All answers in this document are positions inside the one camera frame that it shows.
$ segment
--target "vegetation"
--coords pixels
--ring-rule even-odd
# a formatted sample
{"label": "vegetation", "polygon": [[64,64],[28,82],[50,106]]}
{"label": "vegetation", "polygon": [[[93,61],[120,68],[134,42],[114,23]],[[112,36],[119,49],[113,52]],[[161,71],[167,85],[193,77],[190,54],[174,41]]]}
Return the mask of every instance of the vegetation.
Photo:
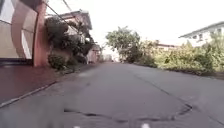
{"label": "vegetation", "polygon": [[224,69],[223,41],[222,37],[216,36],[212,42],[206,43],[202,47],[192,47],[188,42],[168,51],[158,49],[155,45],[156,42],[145,41],[141,43],[143,56],[139,63],[166,70],[210,75]]}
{"label": "vegetation", "polygon": [[[89,34],[86,26],[84,26],[81,22],[77,24],[74,22],[69,22],[67,24],[62,22],[57,17],[51,17],[46,19],[45,28],[51,48],[48,58],[49,64],[52,68],[59,70],[65,66],[70,67],[72,64],[76,65],[77,62],[81,62],[83,64],[86,63],[85,56],[94,45],[94,40]],[[76,30],[76,34],[69,34],[69,28]],[[64,51],[71,55],[68,62],[64,62],[65,59],[62,59],[62,56],[54,55],[52,52],[55,49]]]}
{"label": "vegetation", "polygon": [[62,56],[51,54],[48,56],[48,62],[50,66],[57,70],[62,70],[65,68],[66,62],[65,58]]}
{"label": "vegetation", "polygon": [[188,42],[170,50],[159,49],[158,40],[139,42],[139,35],[127,27],[109,32],[106,38],[107,45],[129,63],[195,75],[224,71],[224,38],[220,35],[213,35],[212,41],[201,47]]}
{"label": "vegetation", "polygon": [[118,50],[122,60],[133,63],[140,57],[138,48],[140,36],[137,32],[133,32],[127,27],[118,27],[118,30],[109,32],[106,39],[108,40],[107,45]]}

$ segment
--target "roof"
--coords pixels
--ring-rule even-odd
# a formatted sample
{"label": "roof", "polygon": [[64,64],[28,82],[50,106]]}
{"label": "roof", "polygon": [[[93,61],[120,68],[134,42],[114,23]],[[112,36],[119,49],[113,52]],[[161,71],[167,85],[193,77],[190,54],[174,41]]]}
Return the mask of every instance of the roof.
{"label": "roof", "polygon": [[163,46],[163,47],[176,47],[175,45],[170,45],[170,44],[157,44],[156,46]]}
{"label": "roof", "polygon": [[221,22],[218,22],[218,23],[214,23],[214,24],[211,24],[209,26],[203,27],[201,29],[195,30],[193,32],[184,34],[184,35],[180,36],[179,38],[181,38],[181,37],[188,37],[190,35],[193,35],[193,34],[196,34],[196,33],[202,32],[202,31],[206,31],[208,29],[211,29],[211,28],[214,28],[214,27],[217,27],[217,26],[224,26],[224,21],[221,21]]}
{"label": "roof", "polygon": [[100,45],[94,44],[92,49],[93,49],[93,51],[100,51]]}
{"label": "roof", "polygon": [[67,20],[67,19],[73,19],[74,16],[80,16],[83,18],[84,22],[86,22],[87,27],[91,30],[92,29],[92,23],[90,20],[89,12],[88,11],[74,11],[69,13],[60,14],[60,16]]}

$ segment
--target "building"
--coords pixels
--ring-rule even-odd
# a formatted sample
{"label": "building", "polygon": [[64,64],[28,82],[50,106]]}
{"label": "building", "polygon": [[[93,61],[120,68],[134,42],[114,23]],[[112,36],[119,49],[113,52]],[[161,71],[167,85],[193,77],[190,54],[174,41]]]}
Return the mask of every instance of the building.
{"label": "building", "polygon": [[224,34],[224,21],[184,34],[179,38],[186,38],[193,46],[201,46],[211,41],[211,36],[214,34]]}
{"label": "building", "polygon": [[46,0],[0,0],[0,65],[47,64]]}
{"label": "building", "polygon": [[[79,31],[76,27],[73,27],[72,25],[68,26],[68,31],[67,31],[67,33],[69,35],[74,35],[76,39],[81,41],[81,43],[85,43],[86,38],[88,37],[88,35],[86,35],[86,33],[89,33],[89,31],[92,30],[92,24],[91,24],[89,12],[79,10],[79,11],[73,11],[73,12],[69,12],[69,13],[60,14],[59,16],[60,16],[60,18],[63,18],[67,24],[72,22],[72,23],[74,23],[74,25],[78,26],[81,23],[82,26],[86,27],[85,33],[82,31]],[[58,15],[47,15],[46,16],[46,18],[50,18],[50,17],[58,17]],[[55,49],[53,51],[53,53],[63,56],[66,61],[69,60],[69,58],[72,56],[71,52],[61,51],[58,49]]]}
{"label": "building", "polygon": [[87,63],[97,63],[100,59],[100,46],[94,44],[87,54]]}
{"label": "building", "polygon": [[177,47],[175,45],[161,44],[161,43],[156,44],[156,46],[157,46],[156,48],[161,49],[161,50],[165,50],[165,51],[167,51],[169,49],[174,49],[175,47]]}

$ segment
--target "sky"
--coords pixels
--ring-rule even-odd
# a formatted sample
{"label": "sky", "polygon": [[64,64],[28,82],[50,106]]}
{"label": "sky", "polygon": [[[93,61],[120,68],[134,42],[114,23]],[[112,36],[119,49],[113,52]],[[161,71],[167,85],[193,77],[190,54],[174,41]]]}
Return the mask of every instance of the sky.
{"label": "sky", "polygon": [[[224,21],[224,0],[66,0],[73,11],[89,11],[91,35],[100,45],[118,26],[137,31],[141,40],[170,40]],[[49,0],[59,14],[69,12],[62,0]]]}

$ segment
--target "asphalt road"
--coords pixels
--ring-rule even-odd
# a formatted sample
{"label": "asphalt road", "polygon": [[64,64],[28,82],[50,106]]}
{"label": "asphalt road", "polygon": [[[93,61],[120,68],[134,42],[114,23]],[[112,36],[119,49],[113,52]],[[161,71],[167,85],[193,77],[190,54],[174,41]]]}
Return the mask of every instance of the asphalt road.
{"label": "asphalt road", "polygon": [[105,63],[0,109],[0,128],[223,128],[224,81]]}

